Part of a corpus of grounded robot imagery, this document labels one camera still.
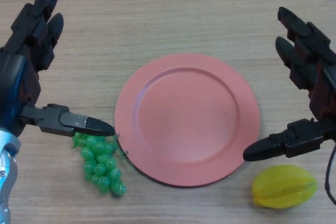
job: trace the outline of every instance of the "pink plate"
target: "pink plate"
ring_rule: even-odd
[[[252,89],[233,68],[181,54],[153,60],[128,80],[114,122],[137,169],[189,187],[216,182],[243,163],[260,115]]]

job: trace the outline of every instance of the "black cable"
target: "black cable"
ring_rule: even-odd
[[[330,155],[330,158],[329,158],[329,162],[328,162],[328,165],[327,165],[326,181],[324,183],[324,188],[325,188],[325,190],[327,192],[327,195],[328,195],[329,199],[336,205],[336,199],[331,194],[330,184],[329,184],[329,176],[330,176],[331,164],[332,164],[332,161],[334,159],[335,154],[336,154],[336,145],[334,146],[334,149],[331,152],[331,155]]]

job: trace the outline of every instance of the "robotic hand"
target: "robotic hand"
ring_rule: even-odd
[[[315,118],[289,123],[287,129],[257,141],[243,153],[246,161],[280,155],[294,157],[320,148],[323,141],[336,140],[336,54],[328,39],[313,23],[303,22],[280,7],[278,19],[287,28],[287,38],[276,39],[276,49],[290,69],[289,78],[299,89],[307,89],[309,108]]]
[[[35,107],[41,92],[38,73],[49,68],[63,29],[60,13],[49,21],[56,3],[57,0],[35,0],[34,4],[26,4],[11,26],[13,34],[0,48],[0,223],[4,224],[11,220],[8,198],[17,177],[17,137],[25,125],[36,125],[43,132],[63,136],[76,132],[115,134],[108,123],[73,114],[66,106]]]

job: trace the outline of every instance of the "wooden table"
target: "wooden table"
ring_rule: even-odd
[[[34,0],[0,0],[0,41],[23,5]],[[126,80],[152,59],[198,52],[226,61],[250,83],[261,110],[260,137],[310,118],[306,91],[288,79],[274,43],[286,30],[277,21],[285,6],[314,22],[336,40],[336,0],[59,0],[65,27],[55,59],[40,75],[38,105],[58,103],[73,112],[113,123]],[[128,193],[100,196],[82,175],[82,159],[66,137],[26,127],[20,136],[18,179],[10,198],[12,223],[332,223],[336,208],[323,189],[333,144],[292,159],[244,164],[214,185],[174,189],[158,185],[121,163]],[[255,176],[273,164],[297,164],[312,172],[318,191],[306,204],[286,211],[251,203]],[[336,190],[336,177],[331,186]]]

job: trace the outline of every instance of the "silver robotic wrist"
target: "silver robotic wrist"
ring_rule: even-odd
[[[9,195],[17,178],[15,156],[20,149],[20,141],[11,132],[0,128],[0,224],[10,224]]]

